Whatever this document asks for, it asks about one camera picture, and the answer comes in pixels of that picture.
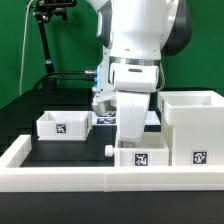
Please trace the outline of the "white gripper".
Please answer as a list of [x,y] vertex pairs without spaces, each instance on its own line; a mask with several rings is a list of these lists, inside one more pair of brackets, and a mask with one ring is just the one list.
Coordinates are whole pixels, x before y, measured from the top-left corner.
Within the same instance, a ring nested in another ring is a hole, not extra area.
[[147,93],[117,92],[117,134],[120,141],[141,141],[149,101]]

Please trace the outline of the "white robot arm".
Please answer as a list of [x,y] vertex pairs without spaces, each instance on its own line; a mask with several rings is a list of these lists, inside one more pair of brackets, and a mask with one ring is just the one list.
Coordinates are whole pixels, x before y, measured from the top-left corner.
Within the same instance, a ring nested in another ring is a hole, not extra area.
[[103,59],[93,87],[93,109],[117,108],[117,136],[142,139],[150,95],[164,83],[163,56],[174,56],[191,40],[187,0],[87,0],[98,15]]

